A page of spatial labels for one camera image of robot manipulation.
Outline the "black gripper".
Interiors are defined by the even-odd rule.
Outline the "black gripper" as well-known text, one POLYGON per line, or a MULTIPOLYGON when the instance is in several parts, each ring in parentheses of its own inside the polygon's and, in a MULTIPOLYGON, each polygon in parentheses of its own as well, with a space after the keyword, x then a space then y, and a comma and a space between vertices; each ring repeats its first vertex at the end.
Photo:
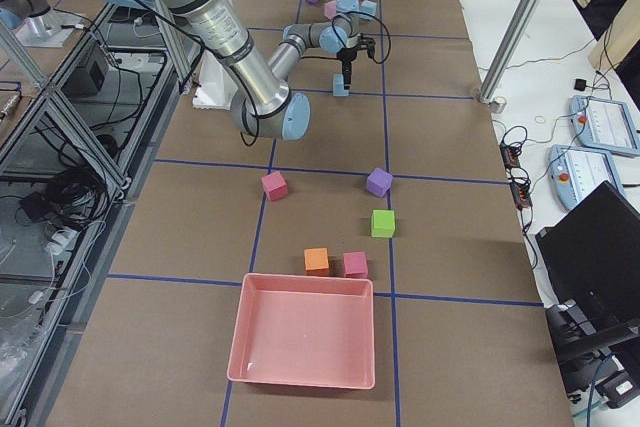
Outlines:
POLYGON ((342 48, 336 54, 336 58, 341 61, 342 85, 351 86, 352 82, 352 62, 357 58, 358 48, 342 48))

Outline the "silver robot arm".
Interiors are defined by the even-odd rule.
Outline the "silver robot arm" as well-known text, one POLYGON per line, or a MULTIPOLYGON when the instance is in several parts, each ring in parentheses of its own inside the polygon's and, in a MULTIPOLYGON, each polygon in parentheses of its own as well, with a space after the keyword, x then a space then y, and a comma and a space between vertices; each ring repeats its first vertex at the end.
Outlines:
POLYGON ((27 19, 37 19, 51 11, 47 0, 1 0, 1 21, 10 30, 27 19))
MULTIPOLYGON (((155 2, 104 1, 133 8, 152 8, 155 2)), ((189 37, 210 52, 237 85, 230 113, 239 131, 252 137, 287 141, 303 137, 311 107, 304 94, 289 87, 290 72, 310 48, 351 61, 362 38, 357 1, 346 0, 328 22, 288 26, 272 57, 265 59, 229 0, 161 1, 188 22, 189 37)))

